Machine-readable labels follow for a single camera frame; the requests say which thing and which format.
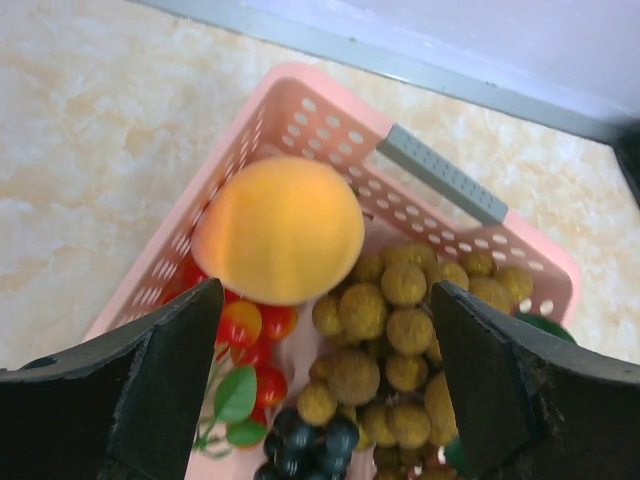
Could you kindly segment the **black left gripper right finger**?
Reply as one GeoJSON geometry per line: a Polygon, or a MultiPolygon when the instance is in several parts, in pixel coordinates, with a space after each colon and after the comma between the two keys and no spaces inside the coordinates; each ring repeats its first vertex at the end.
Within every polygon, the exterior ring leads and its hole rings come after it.
{"type": "Polygon", "coordinates": [[[506,315],[447,282],[434,327],[476,479],[636,479],[639,367],[506,315]]]}

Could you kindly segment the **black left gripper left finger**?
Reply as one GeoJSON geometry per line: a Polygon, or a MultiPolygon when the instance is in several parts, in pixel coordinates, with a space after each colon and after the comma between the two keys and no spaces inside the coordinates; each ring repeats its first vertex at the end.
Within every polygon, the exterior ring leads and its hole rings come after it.
{"type": "Polygon", "coordinates": [[[4,479],[182,479],[223,291],[208,280],[67,350],[1,372],[4,479]]]}

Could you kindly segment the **pink plastic basket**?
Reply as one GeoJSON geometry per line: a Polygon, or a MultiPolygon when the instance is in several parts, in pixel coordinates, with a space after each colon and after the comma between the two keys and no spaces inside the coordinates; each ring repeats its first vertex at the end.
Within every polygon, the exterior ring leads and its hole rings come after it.
{"type": "MultiPolygon", "coordinates": [[[[511,314],[529,309],[568,323],[581,283],[571,256],[502,200],[371,108],[315,67],[302,63],[272,69],[214,148],[170,214],[138,257],[90,329],[86,341],[172,302],[208,280],[191,253],[194,231],[211,200],[241,169],[276,157],[298,157],[333,168],[354,192],[364,218],[362,250],[420,241],[442,259],[486,251],[501,266],[521,266],[534,291],[511,314]]],[[[296,410],[314,360],[328,352],[311,321],[315,302],[336,289],[293,305],[295,330],[273,359],[288,381],[285,399],[269,412],[296,410]]],[[[263,464],[263,440],[215,460],[192,448],[182,479],[251,479],[263,464]]]]}

